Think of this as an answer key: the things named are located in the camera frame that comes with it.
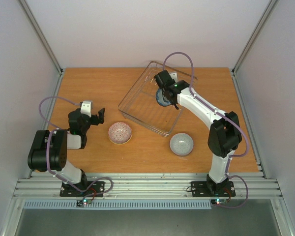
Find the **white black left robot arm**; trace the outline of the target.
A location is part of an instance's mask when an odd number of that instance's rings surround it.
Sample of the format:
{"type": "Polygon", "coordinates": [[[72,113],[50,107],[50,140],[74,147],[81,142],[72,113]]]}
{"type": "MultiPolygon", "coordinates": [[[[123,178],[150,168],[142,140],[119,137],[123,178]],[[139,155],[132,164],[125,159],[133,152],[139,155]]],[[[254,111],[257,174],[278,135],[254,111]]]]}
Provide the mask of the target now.
{"type": "Polygon", "coordinates": [[[88,193],[91,185],[85,172],[67,160],[67,151],[84,149],[89,128],[104,123],[105,108],[96,115],[91,110],[92,102],[83,101],[78,109],[68,114],[68,129],[38,130],[28,155],[31,170],[49,172],[59,178],[65,187],[71,187],[78,196],[88,193]]]}

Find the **blue floral white bowl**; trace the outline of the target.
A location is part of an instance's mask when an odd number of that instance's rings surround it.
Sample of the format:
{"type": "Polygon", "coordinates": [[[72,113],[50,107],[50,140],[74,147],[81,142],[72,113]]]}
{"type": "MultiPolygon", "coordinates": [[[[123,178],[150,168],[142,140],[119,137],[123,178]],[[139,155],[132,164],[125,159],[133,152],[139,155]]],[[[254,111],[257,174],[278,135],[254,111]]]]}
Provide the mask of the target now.
{"type": "Polygon", "coordinates": [[[156,92],[156,101],[157,103],[162,107],[168,107],[171,106],[170,101],[163,95],[162,90],[159,88],[156,92]]]}

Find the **chrome wire dish rack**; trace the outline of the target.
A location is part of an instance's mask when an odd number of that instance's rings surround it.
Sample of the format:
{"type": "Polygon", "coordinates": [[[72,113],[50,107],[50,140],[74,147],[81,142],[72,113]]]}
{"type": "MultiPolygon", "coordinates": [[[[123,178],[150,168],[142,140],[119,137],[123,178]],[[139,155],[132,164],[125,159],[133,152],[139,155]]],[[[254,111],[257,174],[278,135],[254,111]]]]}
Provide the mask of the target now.
{"type": "Polygon", "coordinates": [[[162,70],[162,63],[151,61],[121,100],[118,110],[125,118],[167,137],[173,131],[184,108],[180,105],[178,109],[172,105],[164,107],[157,103],[159,86],[154,76],[162,70]]]}

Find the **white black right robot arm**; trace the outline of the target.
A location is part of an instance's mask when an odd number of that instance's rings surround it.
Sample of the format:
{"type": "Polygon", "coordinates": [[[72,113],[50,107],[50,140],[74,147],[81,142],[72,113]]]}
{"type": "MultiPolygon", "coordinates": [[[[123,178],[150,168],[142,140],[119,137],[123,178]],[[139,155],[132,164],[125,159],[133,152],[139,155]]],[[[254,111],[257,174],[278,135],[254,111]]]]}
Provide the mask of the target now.
{"type": "Polygon", "coordinates": [[[206,176],[206,187],[210,195],[218,195],[226,187],[230,162],[242,141],[239,119],[235,112],[226,113],[205,99],[184,80],[175,81],[167,70],[154,76],[160,97],[178,108],[191,111],[209,129],[208,147],[212,152],[212,164],[206,176]]]}

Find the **grey patterned bowl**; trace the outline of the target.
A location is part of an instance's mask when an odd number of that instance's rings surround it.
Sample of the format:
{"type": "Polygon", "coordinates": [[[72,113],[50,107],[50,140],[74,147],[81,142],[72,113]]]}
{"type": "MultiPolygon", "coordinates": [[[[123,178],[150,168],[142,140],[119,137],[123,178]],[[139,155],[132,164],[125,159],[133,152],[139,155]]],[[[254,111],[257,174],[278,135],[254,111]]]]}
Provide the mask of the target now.
{"type": "Polygon", "coordinates": [[[193,139],[186,133],[177,133],[169,142],[171,151],[177,156],[189,155],[194,147],[193,139]]]}

